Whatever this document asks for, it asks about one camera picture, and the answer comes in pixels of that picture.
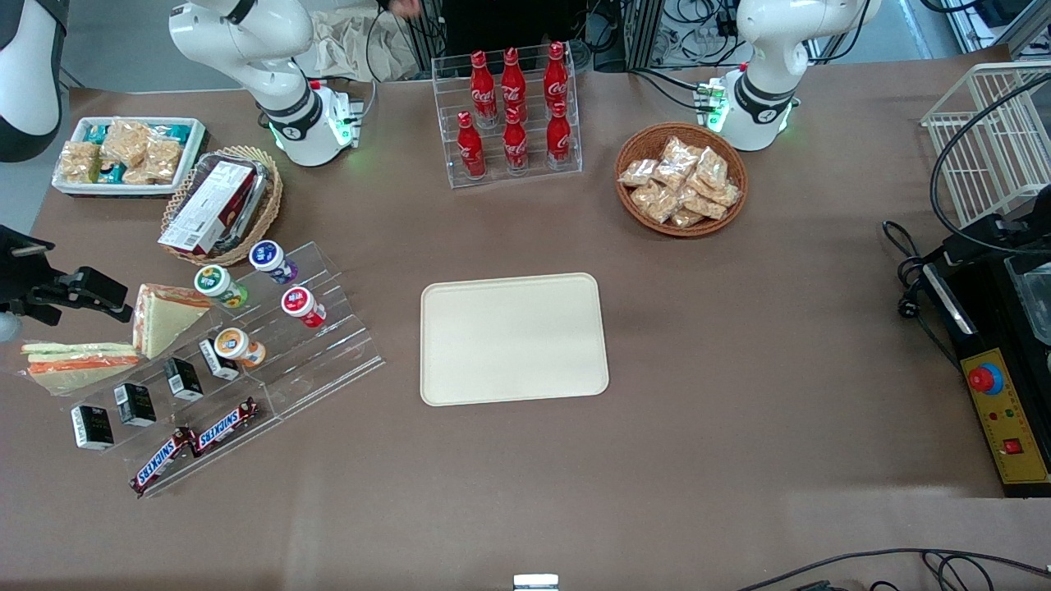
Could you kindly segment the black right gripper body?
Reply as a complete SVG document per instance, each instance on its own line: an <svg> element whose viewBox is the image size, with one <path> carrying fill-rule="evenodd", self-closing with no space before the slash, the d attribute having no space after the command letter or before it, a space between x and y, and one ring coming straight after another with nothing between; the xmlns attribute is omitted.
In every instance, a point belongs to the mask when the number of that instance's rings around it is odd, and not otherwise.
<svg viewBox="0 0 1051 591"><path fill-rule="evenodd" d="M55 244L42 241L11 227L1 226L1 304L3 313L34 317L37 304L33 300L37 288L48 287L55 270L48 252Z"/></svg>

